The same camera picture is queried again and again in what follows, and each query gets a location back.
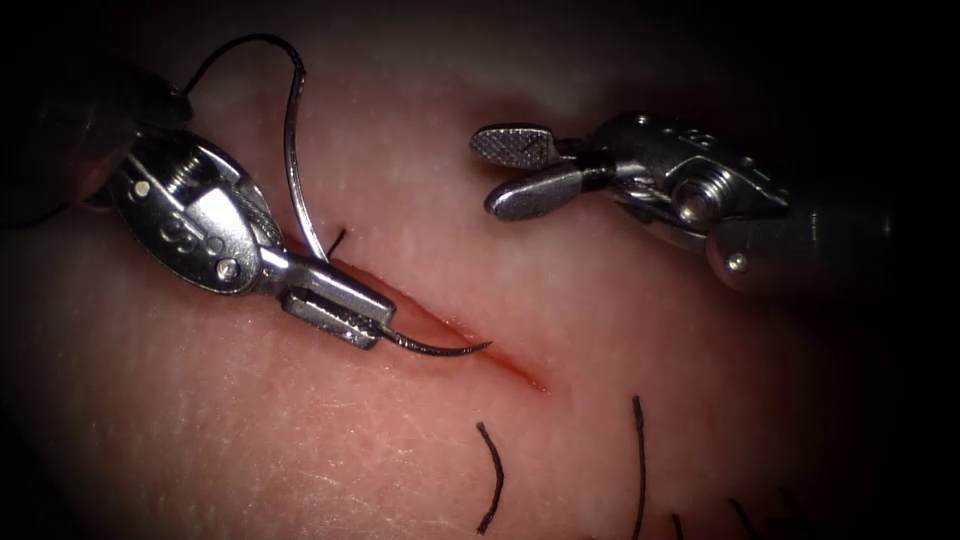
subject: cut suture end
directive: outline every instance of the cut suture end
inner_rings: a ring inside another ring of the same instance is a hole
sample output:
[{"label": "cut suture end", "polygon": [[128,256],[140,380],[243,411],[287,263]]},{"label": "cut suture end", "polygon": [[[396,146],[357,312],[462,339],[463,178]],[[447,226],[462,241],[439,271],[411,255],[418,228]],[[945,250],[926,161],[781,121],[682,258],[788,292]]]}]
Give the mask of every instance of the cut suture end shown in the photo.
[{"label": "cut suture end", "polygon": [[497,513],[497,507],[500,506],[500,493],[503,491],[503,464],[500,462],[500,452],[497,451],[493,440],[490,439],[490,435],[487,433],[487,428],[483,425],[483,422],[477,422],[477,431],[480,432],[480,436],[483,437],[483,442],[487,443],[487,448],[490,449],[490,455],[493,457],[493,468],[497,473],[497,487],[493,490],[493,500],[490,502],[490,510],[483,516],[483,519],[480,520],[480,525],[477,527],[477,534],[483,535],[487,532],[487,527],[490,526],[490,522],[493,521],[493,516]]},{"label": "cut suture end", "polygon": [[637,439],[640,446],[640,501],[637,504],[637,520],[634,522],[633,535],[636,540],[640,537],[640,528],[643,527],[643,507],[647,498],[647,458],[643,448],[643,408],[640,407],[640,396],[633,396],[633,418],[637,428]]},{"label": "cut suture end", "polygon": [[403,347],[408,351],[413,351],[413,352],[425,354],[428,356],[464,356],[467,354],[475,353],[481,349],[485,349],[493,343],[492,341],[487,341],[485,343],[472,345],[470,347],[456,347],[456,348],[435,347],[433,345],[427,345],[426,343],[420,343],[415,339],[408,338],[407,336],[387,326],[381,326],[380,332],[383,335],[383,337],[395,343],[397,346]]}]

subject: screw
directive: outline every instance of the screw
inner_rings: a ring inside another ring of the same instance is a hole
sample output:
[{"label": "screw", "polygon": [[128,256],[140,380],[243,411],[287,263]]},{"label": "screw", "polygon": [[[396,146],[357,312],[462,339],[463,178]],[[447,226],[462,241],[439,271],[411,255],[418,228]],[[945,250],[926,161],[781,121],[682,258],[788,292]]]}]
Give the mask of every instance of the screw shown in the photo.
[{"label": "screw", "polygon": [[133,192],[141,199],[146,197],[150,194],[150,183],[145,180],[140,180],[133,185]]},{"label": "screw", "polygon": [[747,256],[743,253],[733,253],[727,257],[727,270],[734,274],[746,274],[750,266]]},{"label": "screw", "polygon": [[716,183],[701,178],[684,178],[673,190],[673,206],[680,219],[693,226],[719,221],[723,200]]},{"label": "screw", "polygon": [[220,281],[231,281],[240,273],[240,267],[234,259],[220,259],[217,261],[217,277]]}]

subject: black suture thread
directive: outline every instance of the black suture thread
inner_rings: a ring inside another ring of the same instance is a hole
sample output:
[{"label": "black suture thread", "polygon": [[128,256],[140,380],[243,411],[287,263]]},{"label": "black suture thread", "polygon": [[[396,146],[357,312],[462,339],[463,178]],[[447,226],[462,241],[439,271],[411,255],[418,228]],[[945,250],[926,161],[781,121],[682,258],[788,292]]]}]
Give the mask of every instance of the black suture thread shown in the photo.
[{"label": "black suture thread", "polygon": [[747,538],[750,540],[760,540],[760,535],[757,534],[756,529],[753,528],[753,524],[750,523],[750,518],[747,517],[747,512],[743,509],[740,501],[731,498],[730,505],[733,506],[733,511],[736,512],[737,517],[740,518],[740,524],[743,525],[744,530],[747,531]]},{"label": "black suture thread", "polygon": [[673,532],[677,540],[683,540],[683,527],[680,525],[680,516],[676,514],[670,514],[670,519],[673,520]]},{"label": "black suture thread", "polygon": [[637,504],[637,520],[631,536],[633,540],[637,540],[643,525],[643,506],[647,498],[647,457],[643,451],[643,409],[640,408],[640,396],[633,396],[633,416],[637,422],[637,438],[640,441],[640,502]]},{"label": "black suture thread", "polygon": [[42,225],[46,221],[50,221],[55,218],[60,212],[63,212],[69,208],[69,204],[59,204],[51,210],[47,210],[39,216],[29,219],[27,221],[21,221],[20,223],[0,223],[0,231],[22,231],[24,229],[29,229],[31,227],[36,227],[37,225]]},{"label": "black suture thread", "polygon": [[790,517],[786,519],[771,519],[769,520],[770,526],[778,529],[794,529],[798,531],[803,538],[816,538],[816,535],[813,533],[813,525],[810,524],[810,521],[803,515],[803,512],[800,511],[800,505],[797,504],[797,500],[793,497],[793,494],[784,487],[777,487],[777,492],[780,493],[783,504],[790,512]]},{"label": "black suture thread", "polygon": [[340,245],[340,242],[343,242],[343,237],[347,235],[346,229],[340,229],[340,234],[337,235],[337,239],[333,241],[333,244],[330,245],[330,248],[327,249],[327,257],[333,257],[333,250],[337,249],[337,246]]},{"label": "black suture thread", "polygon": [[291,45],[285,39],[279,36],[275,36],[273,34],[265,34],[265,33],[247,34],[244,36],[240,36],[238,38],[231,39],[230,41],[221,45],[213,53],[211,53],[210,56],[208,56],[206,60],[204,60],[203,63],[200,64],[200,67],[193,74],[193,77],[190,78],[190,81],[187,82],[186,86],[183,87],[183,93],[189,94],[191,91],[193,91],[193,88],[197,85],[198,82],[200,82],[200,79],[202,79],[204,74],[206,74],[207,70],[210,69],[210,66],[212,66],[214,62],[216,62],[221,56],[223,56],[224,53],[226,53],[230,49],[233,49],[237,45],[242,45],[244,43],[249,43],[251,41],[263,41],[283,49],[283,51],[287,53],[287,56],[289,56],[290,59],[293,60],[294,68],[298,72],[298,74],[306,73],[306,70],[304,70],[303,68],[303,61],[300,59],[300,54],[297,53],[297,50],[293,48],[293,45]]},{"label": "black suture thread", "polygon": [[483,516],[483,519],[480,520],[480,525],[477,526],[477,533],[482,535],[487,532],[487,527],[490,526],[494,514],[497,513],[497,507],[500,506],[500,492],[503,491],[503,464],[500,463],[500,453],[497,452],[497,447],[494,446],[493,441],[490,440],[490,435],[487,434],[487,428],[484,427],[483,422],[477,422],[477,431],[479,431],[480,436],[483,437],[483,442],[487,443],[487,448],[490,449],[490,455],[493,456],[493,468],[497,471],[497,487],[493,490],[493,501],[490,502],[490,510],[487,510],[487,514]]}]

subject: skin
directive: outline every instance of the skin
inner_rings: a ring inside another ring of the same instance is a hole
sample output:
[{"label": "skin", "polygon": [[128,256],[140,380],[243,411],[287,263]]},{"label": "skin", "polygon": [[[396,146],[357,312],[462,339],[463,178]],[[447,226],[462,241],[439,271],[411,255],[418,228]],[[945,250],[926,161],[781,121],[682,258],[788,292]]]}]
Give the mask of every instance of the skin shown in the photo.
[{"label": "skin", "polygon": [[[176,9],[120,12],[143,22],[113,39],[172,81],[244,33],[294,43],[308,70],[300,168],[321,240],[347,230],[336,259],[389,286],[377,285],[400,305],[399,330],[495,344],[454,359],[386,342],[355,350],[273,299],[179,280],[109,213],[74,209],[4,233],[19,264],[4,265],[17,286],[2,300],[20,314],[4,331],[4,403],[85,528],[471,538],[495,483],[483,421],[506,476],[488,537],[628,538],[638,395],[641,538],[671,538],[671,514],[686,538],[745,538],[731,497],[778,537],[767,524],[786,516],[777,486],[820,537],[864,530],[892,405],[884,344],[851,327],[851,311],[734,293],[599,196],[499,223],[481,203],[513,173],[466,148],[488,123],[567,136],[650,107],[783,157],[788,103],[615,7],[430,19],[364,6],[196,9],[185,22]],[[161,40],[172,21],[182,33]],[[590,24],[613,31],[570,37]],[[191,96],[190,127],[237,157],[299,238],[280,152],[289,69],[267,45],[229,53]]]}]

